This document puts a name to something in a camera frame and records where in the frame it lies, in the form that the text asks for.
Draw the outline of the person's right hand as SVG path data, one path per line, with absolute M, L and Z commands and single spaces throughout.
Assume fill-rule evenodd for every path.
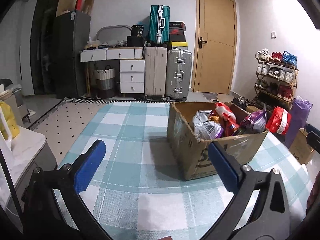
M 306 214 L 310 211 L 312 208 L 314 202 L 316 201 L 317 197 L 319 195 L 319 180 L 316 180 L 313 184 L 313 188 L 310 192 L 310 195 L 308 197 L 307 203 L 306 203 Z

